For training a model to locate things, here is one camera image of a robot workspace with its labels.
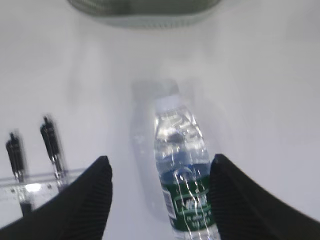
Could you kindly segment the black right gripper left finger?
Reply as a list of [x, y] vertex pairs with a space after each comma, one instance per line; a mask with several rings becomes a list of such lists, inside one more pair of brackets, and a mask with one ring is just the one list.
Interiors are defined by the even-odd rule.
[[113, 200], [113, 170], [100, 156], [71, 185], [1, 228], [2, 240], [101, 240]]

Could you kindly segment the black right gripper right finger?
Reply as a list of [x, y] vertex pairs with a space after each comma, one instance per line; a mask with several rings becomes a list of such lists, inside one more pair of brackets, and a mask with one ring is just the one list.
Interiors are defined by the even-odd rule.
[[320, 223], [281, 201], [223, 154], [210, 166], [208, 198], [222, 240], [318, 240]]

